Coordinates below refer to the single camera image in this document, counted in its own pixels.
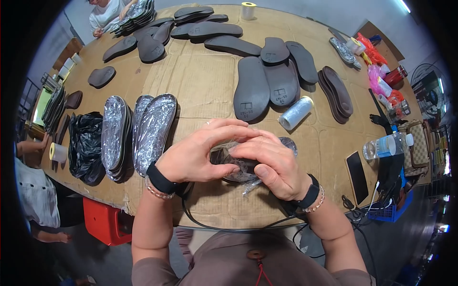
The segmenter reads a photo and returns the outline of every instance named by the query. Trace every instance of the red thermos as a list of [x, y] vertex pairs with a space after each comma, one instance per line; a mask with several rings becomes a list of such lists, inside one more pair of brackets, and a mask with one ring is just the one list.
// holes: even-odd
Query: red thermos
[[407, 76], [407, 72], [405, 68], [400, 65], [397, 69], [391, 71], [387, 76], [383, 79], [391, 88], [402, 81]]

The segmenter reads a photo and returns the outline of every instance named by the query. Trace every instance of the red cord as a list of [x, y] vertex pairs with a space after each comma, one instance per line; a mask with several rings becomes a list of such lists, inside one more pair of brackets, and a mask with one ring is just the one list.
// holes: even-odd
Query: red cord
[[266, 278], [267, 282], [269, 283], [269, 285], [273, 286], [272, 283], [270, 282], [269, 278], [267, 278], [267, 275], [264, 272], [264, 270], [262, 270], [262, 261], [260, 259], [258, 259], [258, 265], [259, 265], [259, 270], [261, 270], [261, 271], [259, 272], [258, 280], [256, 281], [256, 286], [259, 285], [259, 281], [261, 280], [261, 276], [263, 274], [264, 274], [264, 277]]

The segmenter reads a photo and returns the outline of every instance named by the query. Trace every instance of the brown shirt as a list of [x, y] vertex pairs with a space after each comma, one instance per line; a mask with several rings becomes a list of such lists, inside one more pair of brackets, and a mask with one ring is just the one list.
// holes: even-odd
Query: brown shirt
[[[273, 286], [371, 284], [369, 274], [361, 270], [348, 269], [330, 274], [312, 258], [297, 251], [286, 237], [273, 232], [257, 235], [216, 233], [196, 251], [194, 267], [182, 279], [177, 278], [170, 265], [162, 259], [141, 259], [133, 266], [132, 284], [254, 286], [260, 272], [258, 262], [246, 256], [249, 250], [254, 249], [265, 254], [263, 269]], [[262, 277], [259, 285], [268, 285], [268, 282]]]

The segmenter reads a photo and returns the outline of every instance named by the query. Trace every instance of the black plastic bag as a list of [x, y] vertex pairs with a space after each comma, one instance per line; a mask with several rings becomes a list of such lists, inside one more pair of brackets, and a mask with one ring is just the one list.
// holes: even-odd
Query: black plastic bag
[[68, 124], [70, 173], [89, 186], [98, 185], [105, 175], [102, 164], [102, 121], [99, 112], [75, 116]]

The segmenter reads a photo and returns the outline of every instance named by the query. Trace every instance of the checkered bag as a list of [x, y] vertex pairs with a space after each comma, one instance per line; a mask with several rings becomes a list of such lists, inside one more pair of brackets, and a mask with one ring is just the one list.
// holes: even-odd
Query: checkered bag
[[429, 170], [429, 138], [426, 134], [427, 126], [423, 126], [419, 120], [412, 120], [404, 123], [398, 127], [398, 131], [404, 135], [412, 134], [414, 138], [414, 145], [408, 147], [403, 142], [404, 150], [404, 175], [416, 176], [426, 175]]

